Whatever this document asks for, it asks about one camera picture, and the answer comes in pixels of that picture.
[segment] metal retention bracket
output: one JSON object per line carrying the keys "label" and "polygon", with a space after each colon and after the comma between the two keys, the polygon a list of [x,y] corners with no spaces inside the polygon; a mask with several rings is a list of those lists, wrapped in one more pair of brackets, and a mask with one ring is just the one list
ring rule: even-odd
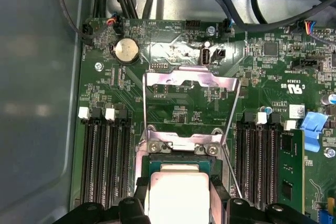
{"label": "metal retention bracket", "polygon": [[[147,87],[153,86],[154,84],[180,86],[184,81],[195,81],[198,82],[201,87],[225,88],[227,92],[235,92],[236,95],[230,106],[231,110],[229,111],[225,122],[223,130],[224,134],[218,134],[216,136],[194,134],[191,137],[183,138],[179,137],[176,133],[155,132],[151,129],[148,129],[146,103]],[[144,114],[143,121],[146,141],[148,141],[150,138],[158,138],[161,141],[172,142],[167,139],[170,138],[175,140],[173,143],[176,142],[176,144],[179,141],[184,141],[184,143],[190,142],[191,144],[204,144],[205,139],[209,140],[206,141],[206,143],[208,143],[212,142],[213,138],[216,138],[214,142],[219,141],[222,145],[225,143],[239,96],[240,81],[238,78],[214,76],[206,67],[179,67],[177,70],[173,70],[171,73],[145,73],[142,78],[142,86]]]}

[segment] blue latch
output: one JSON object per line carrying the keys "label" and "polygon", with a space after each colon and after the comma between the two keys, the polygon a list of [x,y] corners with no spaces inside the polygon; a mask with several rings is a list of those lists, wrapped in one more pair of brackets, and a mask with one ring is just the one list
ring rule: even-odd
{"label": "blue latch", "polygon": [[304,131],[305,150],[318,152],[320,150],[319,135],[322,133],[328,116],[318,112],[308,112],[301,124]]}
{"label": "blue latch", "polygon": [[334,216],[328,214],[327,210],[319,210],[319,224],[332,224]]}

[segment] motherboard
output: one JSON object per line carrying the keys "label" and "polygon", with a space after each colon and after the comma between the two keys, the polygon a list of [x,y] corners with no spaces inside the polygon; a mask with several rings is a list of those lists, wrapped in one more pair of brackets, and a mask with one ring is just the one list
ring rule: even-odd
{"label": "motherboard", "polygon": [[[139,158],[146,138],[204,134],[226,145],[241,194],[257,208],[279,202],[317,220],[336,190],[335,79],[334,48],[292,27],[246,33],[227,22],[122,19],[82,49],[71,207],[131,196],[136,178],[155,170],[158,148],[170,159],[169,145],[156,143],[152,159]],[[309,112],[328,115],[317,152],[304,149],[300,130]],[[192,158],[174,151],[238,196],[215,147]]]}

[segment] green circuit board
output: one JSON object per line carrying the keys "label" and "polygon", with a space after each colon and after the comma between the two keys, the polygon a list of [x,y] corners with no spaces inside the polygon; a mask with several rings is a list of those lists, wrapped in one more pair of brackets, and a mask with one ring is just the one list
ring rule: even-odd
{"label": "green circuit board", "polygon": [[[97,30],[105,22],[105,19],[90,19],[86,24]],[[327,198],[334,197],[336,189],[336,159],[326,158],[323,153],[326,147],[336,147],[336,109],[327,108],[320,102],[322,95],[336,92],[336,67],[333,67],[331,57],[333,48],[309,36],[293,34],[289,27],[269,33],[246,33],[234,27],[227,33],[221,25],[222,22],[126,19],[122,26],[123,37],[132,38],[140,48],[139,60],[129,66],[122,65],[111,54],[111,45],[115,45],[120,36],[112,27],[107,28],[94,39],[94,46],[83,47],[78,107],[101,108],[102,111],[115,108],[117,116],[120,111],[127,112],[130,143],[127,146],[128,179],[124,184],[127,190],[123,195],[131,195],[134,191],[134,170],[131,167],[135,166],[135,146],[144,129],[142,76],[145,72],[169,73],[181,65],[199,65],[200,48],[208,41],[211,55],[218,48],[225,51],[225,57],[212,59],[208,69],[215,76],[235,77],[241,82],[227,139],[232,158],[236,152],[236,124],[244,112],[255,114],[260,108],[271,107],[273,113],[281,115],[282,123],[296,120],[297,126],[308,111],[330,115],[330,126],[323,130],[318,153],[302,151],[303,135],[297,130],[293,132],[293,142],[298,148],[294,157],[292,155],[294,159],[284,161],[286,153],[279,154],[279,184],[291,180],[288,181],[290,191],[297,198],[290,203],[280,196],[278,202],[306,211],[316,220],[318,210],[325,208]],[[209,35],[208,27],[213,27],[215,34]],[[333,29],[317,28],[314,32],[326,38],[336,37]],[[316,60],[317,65],[293,68],[293,62],[300,59]],[[100,71],[95,69],[97,62],[103,65]],[[148,87],[147,93],[148,124],[154,125],[157,131],[176,132],[179,136],[211,134],[214,129],[222,128],[234,99],[234,94],[219,88],[205,89],[191,81],[178,87],[154,85]],[[85,125],[78,120],[71,207],[81,196],[85,136]],[[116,161],[117,169],[121,169],[121,158],[119,155]]]}

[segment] white connector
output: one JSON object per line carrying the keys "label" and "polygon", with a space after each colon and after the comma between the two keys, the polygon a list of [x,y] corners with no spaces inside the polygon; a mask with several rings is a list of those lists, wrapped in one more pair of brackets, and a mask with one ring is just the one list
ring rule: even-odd
{"label": "white connector", "polygon": [[90,111],[88,107],[79,107],[78,117],[81,119],[88,120],[90,117]]}
{"label": "white connector", "polygon": [[296,128],[296,121],[295,120],[286,120],[283,125],[283,130],[290,131]]}
{"label": "white connector", "polygon": [[266,124],[267,123],[267,114],[266,112],[258,112],[256,119],[256,124]]}
{"label": "white connector", "polygon": [[105,111],[105,118],[108,121],[114,121],[115,117],[115,109],[108,108]]}

